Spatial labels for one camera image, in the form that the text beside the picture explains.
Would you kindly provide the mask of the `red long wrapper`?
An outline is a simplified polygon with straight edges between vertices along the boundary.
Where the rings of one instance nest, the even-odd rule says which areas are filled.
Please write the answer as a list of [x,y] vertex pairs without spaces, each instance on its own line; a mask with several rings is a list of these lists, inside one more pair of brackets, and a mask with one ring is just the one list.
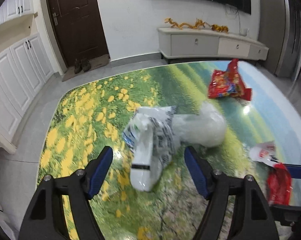
[[283,163],[273,166],[266,180],[269,205],[289,205],[291,181],[291,175]]

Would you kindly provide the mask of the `white red small wrapper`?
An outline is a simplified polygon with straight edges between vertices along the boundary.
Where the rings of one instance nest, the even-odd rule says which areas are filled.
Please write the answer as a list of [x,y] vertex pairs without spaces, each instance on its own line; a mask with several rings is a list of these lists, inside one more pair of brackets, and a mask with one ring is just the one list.
[[264,163],[270,167],[274,167],[280,163],[276,157],[276,145],[274,141],[257,144],[249,150],[249,157],[253,161]]

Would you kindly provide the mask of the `clear plastic bag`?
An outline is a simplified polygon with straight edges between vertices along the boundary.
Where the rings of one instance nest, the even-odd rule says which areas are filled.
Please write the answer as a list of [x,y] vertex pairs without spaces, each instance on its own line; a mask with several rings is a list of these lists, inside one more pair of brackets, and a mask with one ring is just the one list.
[[198,114],[176,114],[172,131],[182,142],[207,148],[219,146],[225,139],[227,123],[211,103],[202,102]]

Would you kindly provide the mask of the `red snack bag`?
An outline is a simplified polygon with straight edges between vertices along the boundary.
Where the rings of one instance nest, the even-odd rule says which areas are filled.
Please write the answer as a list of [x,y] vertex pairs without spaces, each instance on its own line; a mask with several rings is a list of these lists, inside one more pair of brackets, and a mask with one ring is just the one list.
[[247,88],[238,70],[238,59],[232,59],[226,70],[214,70],[208,86],[210,99],[224,98],[227,96],[252,100],[252,89]]

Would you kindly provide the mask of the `white printed plastic bag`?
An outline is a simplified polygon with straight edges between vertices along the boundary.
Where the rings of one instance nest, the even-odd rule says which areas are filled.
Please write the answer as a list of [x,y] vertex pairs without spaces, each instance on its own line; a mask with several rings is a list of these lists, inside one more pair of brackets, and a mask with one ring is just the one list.
[[152,190],[180,147],[172,129],[175,113],[175,106],[139,107],[122,132],[133,152],[130,180],[138,191]]

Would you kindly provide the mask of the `grey refrigerator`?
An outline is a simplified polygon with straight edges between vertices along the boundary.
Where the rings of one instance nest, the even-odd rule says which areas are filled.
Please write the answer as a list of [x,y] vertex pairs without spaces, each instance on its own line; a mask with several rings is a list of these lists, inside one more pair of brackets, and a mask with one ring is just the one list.
[[301,10],[295,0],[260,0],[258,40],[269,48],[263,66],[296,81],[301,71]]

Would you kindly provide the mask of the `white built-in cabinet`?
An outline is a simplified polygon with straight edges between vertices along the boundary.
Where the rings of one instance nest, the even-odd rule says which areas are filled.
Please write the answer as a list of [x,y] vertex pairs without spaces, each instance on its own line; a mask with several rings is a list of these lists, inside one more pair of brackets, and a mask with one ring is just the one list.
[[54,74],[35,22],[33,0],[0,5],[0,148],[15,154],[20,133]]

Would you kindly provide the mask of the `white grey TV console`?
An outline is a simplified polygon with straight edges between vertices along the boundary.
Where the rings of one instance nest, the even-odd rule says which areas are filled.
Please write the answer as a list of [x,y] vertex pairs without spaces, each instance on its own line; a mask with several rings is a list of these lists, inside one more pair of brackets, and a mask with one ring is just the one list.
[[251,38],[212,30],[159,28],[159,51],[168,61],[192,58],[237,58],[265,61],[269,48]]

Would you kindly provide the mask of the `brown door mat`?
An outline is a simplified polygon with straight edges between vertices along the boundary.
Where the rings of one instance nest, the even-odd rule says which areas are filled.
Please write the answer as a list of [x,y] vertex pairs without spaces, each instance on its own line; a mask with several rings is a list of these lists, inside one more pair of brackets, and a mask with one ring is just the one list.
[[86,58],[82,58],[81,60],[76,59],[75,65],[69,67],[65,74],[62,76],[62,81],[64,82],[91,70],[104,67],[109,63],[109,60],[110,58],[108,54],[102,55],[92,60],[88,60]]

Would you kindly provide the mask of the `pair of dark shoes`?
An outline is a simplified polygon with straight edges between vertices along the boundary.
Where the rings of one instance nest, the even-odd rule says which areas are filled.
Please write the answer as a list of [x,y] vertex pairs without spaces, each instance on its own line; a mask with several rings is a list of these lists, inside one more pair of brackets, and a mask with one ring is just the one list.
[[91,69],[91,64],[87,58],[76,59],[75,60],[75,68],[74,74],[78,74],[81,71],[87,72]]

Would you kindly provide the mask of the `small golden dragon figurine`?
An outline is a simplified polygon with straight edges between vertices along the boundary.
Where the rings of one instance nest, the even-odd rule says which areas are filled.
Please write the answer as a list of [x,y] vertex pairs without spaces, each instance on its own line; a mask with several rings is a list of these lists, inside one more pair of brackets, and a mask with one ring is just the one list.
[[211,28],[211,30],[217,31],[219,33],[228,33],[229,32],[229,28],[226,25],[213,24],[213,25],[210,25],[210,28]]

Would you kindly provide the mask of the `long golden dragon figurine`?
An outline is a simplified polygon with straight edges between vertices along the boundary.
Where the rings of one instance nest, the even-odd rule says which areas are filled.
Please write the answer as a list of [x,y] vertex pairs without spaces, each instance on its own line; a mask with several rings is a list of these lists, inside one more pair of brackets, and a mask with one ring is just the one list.
[[189,28],[189,29],[200,29],[200,28],[206,28],[206,27],[211,27],[210,24],[208,24],[207,22],[204,22],[201,19],[197,19],[195,21],[195,24],[190,24],[187,22],[182,22],[182,23],[178,23],[176,21],[174,21],[172,18],[168,17],[164,19],[165,23],[169,23],[171,28],[178,28],[178,29],[183,29],[183,28]]

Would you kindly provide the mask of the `dark brown entrance door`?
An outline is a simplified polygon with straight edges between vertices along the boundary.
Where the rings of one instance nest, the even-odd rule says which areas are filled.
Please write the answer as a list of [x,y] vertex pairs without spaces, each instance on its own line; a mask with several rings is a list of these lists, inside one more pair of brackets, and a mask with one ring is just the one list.
[[97,0],[46,0],[57,44],[67,67],[109,53]]

